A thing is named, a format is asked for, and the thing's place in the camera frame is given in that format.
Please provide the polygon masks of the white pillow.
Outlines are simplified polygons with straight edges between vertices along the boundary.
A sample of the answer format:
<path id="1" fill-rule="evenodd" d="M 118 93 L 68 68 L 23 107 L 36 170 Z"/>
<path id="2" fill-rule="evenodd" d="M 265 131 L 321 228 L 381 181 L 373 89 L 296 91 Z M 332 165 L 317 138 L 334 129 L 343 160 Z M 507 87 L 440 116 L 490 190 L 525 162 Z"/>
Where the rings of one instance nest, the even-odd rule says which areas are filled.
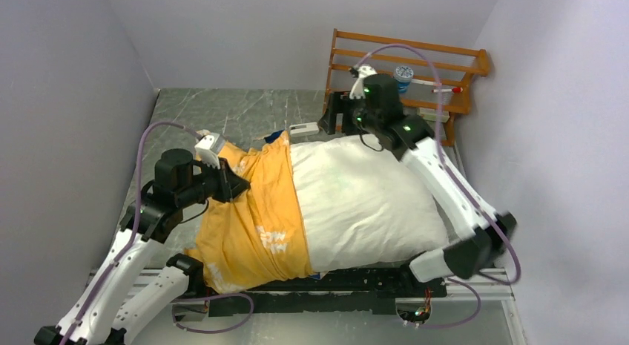
<path id="1" fill-rule="evenodd" d="M 428 188 L 371 135 L 290 147 L 315 272 L 397 263 L 448 244 Z"/>

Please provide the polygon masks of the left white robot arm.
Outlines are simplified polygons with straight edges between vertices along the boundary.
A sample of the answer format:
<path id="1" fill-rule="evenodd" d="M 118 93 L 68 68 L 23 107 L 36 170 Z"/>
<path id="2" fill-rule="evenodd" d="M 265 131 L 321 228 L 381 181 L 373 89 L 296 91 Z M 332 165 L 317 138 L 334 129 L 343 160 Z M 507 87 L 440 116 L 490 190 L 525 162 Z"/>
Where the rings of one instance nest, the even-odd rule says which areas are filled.
<path id="1" fill-rule="evenodd" d="M 128 206 L 108 256 L 83 295 L 56 325 L 37 332 L 35 344 L 129 344 L 171 301 L 205 294 L 203 264 L 179 253 L 155 280 L 126 298 L 147 262 L 182 223 L 186 208 L 210 199 L 229 203 L 249 188 L 249 181 L 211 151 L 203 160 L 181 148 L 163 152 L 154 178 Z"/>

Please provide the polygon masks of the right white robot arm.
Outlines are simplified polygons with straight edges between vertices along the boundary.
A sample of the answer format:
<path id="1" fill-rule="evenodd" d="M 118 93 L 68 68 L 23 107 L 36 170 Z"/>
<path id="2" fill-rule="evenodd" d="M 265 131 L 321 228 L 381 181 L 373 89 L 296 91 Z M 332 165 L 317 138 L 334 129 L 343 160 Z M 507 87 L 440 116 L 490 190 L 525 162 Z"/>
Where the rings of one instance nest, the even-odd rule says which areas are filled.
<path id="1" fill-rule="evenodd" d="M 518 259 L 510 243 L 517 227 L 515 217 L 509 212 L 499 213 L 480 197 L 444 153 L 428 122 L 404 112 L 393 77 L 356 74 L 350 90 L 329 94 L 322 116 L 324 127 L 333 128 L 338 115 L 342 116 L 342 132 L 358 137 L 373 135 L 383 150 L 408 169 L 454 228 L 454 242 L 405 260 L 409 271 L 401 275 L 400 285 L 407 295 L 419 295 L 429 280 L 440 277 L 489 278 L 485 268 L 503 253 Z"/>

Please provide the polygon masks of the blue orange cartoon pillowcase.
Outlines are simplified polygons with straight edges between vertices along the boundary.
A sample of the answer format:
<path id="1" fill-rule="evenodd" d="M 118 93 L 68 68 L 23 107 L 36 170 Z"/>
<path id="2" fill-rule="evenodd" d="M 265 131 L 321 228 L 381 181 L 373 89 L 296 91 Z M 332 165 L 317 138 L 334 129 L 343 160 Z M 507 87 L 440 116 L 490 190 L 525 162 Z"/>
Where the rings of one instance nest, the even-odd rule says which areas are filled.
<path id="1" fill-rule="evenodd" d="M 250 188 L 230 203 L 210 201 L 195 247 L 185 250 L 203 263 L 205 284 L 225 294 L 314 274 L 289 135 L 281 133 L 259 151 L 224 142 L 217 156 Z"/>

